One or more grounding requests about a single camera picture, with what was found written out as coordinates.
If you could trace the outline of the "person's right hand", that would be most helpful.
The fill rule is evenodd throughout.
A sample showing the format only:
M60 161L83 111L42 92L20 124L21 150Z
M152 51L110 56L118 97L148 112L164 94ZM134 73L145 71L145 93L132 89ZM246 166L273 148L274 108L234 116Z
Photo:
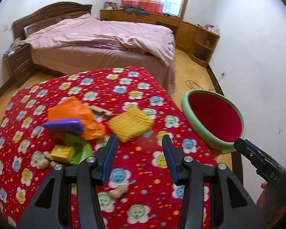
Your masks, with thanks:
M279 225L286 214L286 200L279 191L266 181L261 184L263 190L256 205L260 209L268 228Z

